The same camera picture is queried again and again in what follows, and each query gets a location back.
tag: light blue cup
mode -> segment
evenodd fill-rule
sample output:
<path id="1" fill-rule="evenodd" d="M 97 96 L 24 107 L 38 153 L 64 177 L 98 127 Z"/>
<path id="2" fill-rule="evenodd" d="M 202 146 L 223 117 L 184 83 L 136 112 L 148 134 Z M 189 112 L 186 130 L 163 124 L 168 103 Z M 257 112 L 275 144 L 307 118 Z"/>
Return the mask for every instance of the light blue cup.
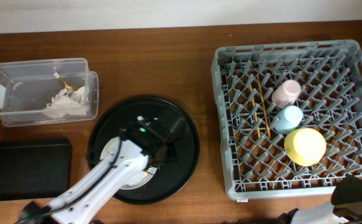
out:
<path id="1" fill-rule="evenodd" d="M 300 124 L 303 119 L 303 111 L 297 106 L 286 106 L 275 117 L 279 118 L 275 130 L 281 134 L 288 134 Z"/>

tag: yellow cup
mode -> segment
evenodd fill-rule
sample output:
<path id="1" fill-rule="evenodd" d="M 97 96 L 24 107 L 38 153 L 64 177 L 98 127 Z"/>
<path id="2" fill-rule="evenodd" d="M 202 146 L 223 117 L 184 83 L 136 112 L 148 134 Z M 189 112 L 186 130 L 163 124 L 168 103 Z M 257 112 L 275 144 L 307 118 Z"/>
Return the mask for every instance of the yellow cup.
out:
<path id="1" fill-rule="evenodd" d="M 318 163 L 326 151 L 325 138 L 315 129 L 300 128 L 290 132 L 285 139 L 287 156 L 301 166 Z"/>

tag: wooden table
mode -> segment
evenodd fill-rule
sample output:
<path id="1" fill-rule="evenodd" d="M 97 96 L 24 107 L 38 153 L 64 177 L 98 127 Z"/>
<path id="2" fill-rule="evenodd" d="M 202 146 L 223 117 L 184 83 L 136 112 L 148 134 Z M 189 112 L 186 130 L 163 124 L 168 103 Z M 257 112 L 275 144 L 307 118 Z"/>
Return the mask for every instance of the wooden table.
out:
<path id="1" fill-rule="evenodd" d="M 337 39 L 355 39 L 362 48 L 362 21 L 0 34 L 0 62 L 83 57 L 98 74 L 98 117 L 121 100 L 145 94 L 166 97 L 192 117 L 201 151 L 186 186 L 153 205 L 111 199 L 97 219 L 105 223 L 252 222 L 294 208 L 312 208 L 330 196 L 236 203 L 225 195 L 210 72 L 214 51 L 223 46 Z M 0 121 L 0 141 L 68 138 L 73 146 L 73 185 L 88 172 L 87 143 L 97 120 L 23 128 L 5 128 Z M 0 202 L 0 223 L 14 222 L 29 201 Z"/>

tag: black tray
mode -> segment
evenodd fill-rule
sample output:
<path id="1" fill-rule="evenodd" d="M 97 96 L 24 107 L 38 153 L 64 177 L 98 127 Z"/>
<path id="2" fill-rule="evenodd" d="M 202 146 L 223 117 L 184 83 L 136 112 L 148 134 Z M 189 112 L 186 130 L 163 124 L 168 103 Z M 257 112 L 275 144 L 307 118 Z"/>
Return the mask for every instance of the black tray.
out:
<path id="1" fill-rule="evenodd" d="M 0 142 L 0 200 L 57 197 L 68 189 L 67 139 Z"/>
<path id="2" fill-rule="evenodd" d="M 148 183 L 132 190 L 119 190 L 113 197 L 131 204 L 149 204 L 177 193 L 191 178 L 199 159 L 199 137 L 188 114 L 177 105 L 156 96 L 139 96 L 123 101 L 109 109 L 97 122 L 90 136 L 87 160 L 90 169 L 99 161 L 106 143 L 115 138 L 137 116 L 153 119 L 163 110 L 187 120 L 183 139 L 175 143 L 178 161 L 161 166 Z"/>

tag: pink cup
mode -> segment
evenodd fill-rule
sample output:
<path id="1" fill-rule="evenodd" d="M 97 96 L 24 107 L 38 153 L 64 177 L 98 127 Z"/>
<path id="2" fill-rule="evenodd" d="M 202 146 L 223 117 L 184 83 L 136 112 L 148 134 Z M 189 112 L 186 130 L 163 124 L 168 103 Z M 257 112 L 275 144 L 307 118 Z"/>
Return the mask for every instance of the pink cup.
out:
<path id="1" fill-rule="evenodd" d="M 299 96 L 301 86 L 294 80 L 287 80 L 280 85 L 272 94 L 272 102 L 279 108 L 283 109 L 287 104 L 294 103 Z"/>

